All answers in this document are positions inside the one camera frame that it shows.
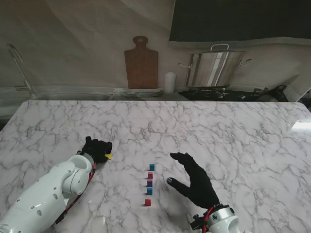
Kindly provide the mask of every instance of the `stainless steel pot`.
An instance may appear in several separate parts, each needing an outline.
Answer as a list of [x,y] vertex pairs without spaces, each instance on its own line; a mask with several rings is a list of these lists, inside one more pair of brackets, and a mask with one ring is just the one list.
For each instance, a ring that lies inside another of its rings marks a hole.
[[[227,50],[213,51],[214,46],[227,46]],[[245,65],[251,59],[241,62],[244,51],[230,51],[228,44],[216,44],[210,47],[209,52],[190,55],[185,86],[227,86],[231,85],[232,78],[239,66]]]

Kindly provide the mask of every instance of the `blue cube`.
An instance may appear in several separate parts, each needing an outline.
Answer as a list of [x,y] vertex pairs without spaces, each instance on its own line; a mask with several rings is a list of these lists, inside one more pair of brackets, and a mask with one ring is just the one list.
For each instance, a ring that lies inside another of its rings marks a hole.
[[150,164],[149,165],[149,170],[150,171],[154,171],[155,170],[155,165],[154,164]]
[[147,195],[152,195],[152,188],[147,188]]
[[152,187],[152,181],[147,181],[147,187]]

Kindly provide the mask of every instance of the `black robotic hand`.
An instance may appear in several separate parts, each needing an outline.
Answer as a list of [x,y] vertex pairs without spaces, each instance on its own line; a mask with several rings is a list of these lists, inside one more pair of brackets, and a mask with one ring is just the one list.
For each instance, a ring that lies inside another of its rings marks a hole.
[[86,137],[86,144],[82,148],[83,153],[89,154],[95,163],[101,164],[107,162],[108,158],[105,154],[110,154],[112,150],[111,142],[98,141],[97,139],[92,140],[90,136]]
[[170,186],[202,208],[209,209],[219,204],[219,199],[206,172],[188,153],[171,153],[171,157],[185,167],[190,177],[190,187],[174,178],[168,178],[166,182]]

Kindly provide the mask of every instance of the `red cube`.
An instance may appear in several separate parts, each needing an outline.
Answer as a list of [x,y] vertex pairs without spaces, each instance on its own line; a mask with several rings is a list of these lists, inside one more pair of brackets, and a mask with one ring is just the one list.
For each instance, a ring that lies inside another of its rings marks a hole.
[[148,180],[152,180],[153,179],[153,174],[152,174],[152,172],[148,172]]
[[151,200],[145,199],[145,206],[151,206]]

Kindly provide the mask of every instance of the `stack of plates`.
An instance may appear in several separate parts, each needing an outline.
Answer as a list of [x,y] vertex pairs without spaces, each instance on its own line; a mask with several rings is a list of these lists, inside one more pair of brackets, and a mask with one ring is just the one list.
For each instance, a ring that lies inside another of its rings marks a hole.
[[161,96],[163,88],[158,89],[129,89],[120,91],[124,97],[157,97]]

